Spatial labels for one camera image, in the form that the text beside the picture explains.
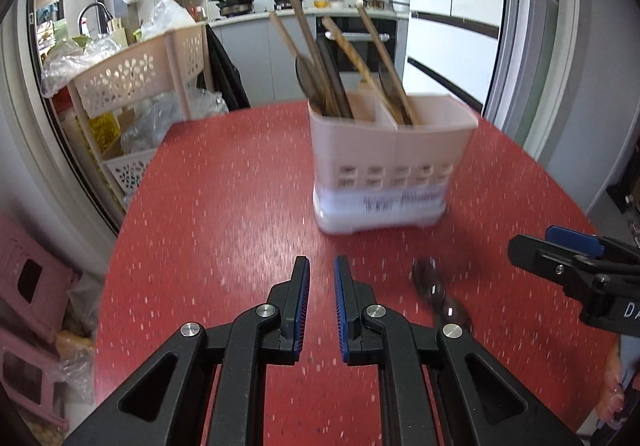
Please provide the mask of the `person's left hand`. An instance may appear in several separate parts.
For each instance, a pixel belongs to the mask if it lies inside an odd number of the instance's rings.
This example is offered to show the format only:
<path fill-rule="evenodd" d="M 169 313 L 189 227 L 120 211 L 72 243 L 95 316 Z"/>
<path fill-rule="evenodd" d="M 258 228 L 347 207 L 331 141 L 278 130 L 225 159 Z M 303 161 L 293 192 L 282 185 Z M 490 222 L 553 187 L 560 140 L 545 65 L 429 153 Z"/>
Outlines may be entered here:
<path fill-rule="evenodd" d="M 594 407 L 598 418 L 606 424 L 612 424 L 616 412 L 620 412 L 624 407 L 624 389 L 620 382 L 622 382 L 620 341 L 615 341 L 604 364 L 599 400 Z"/>

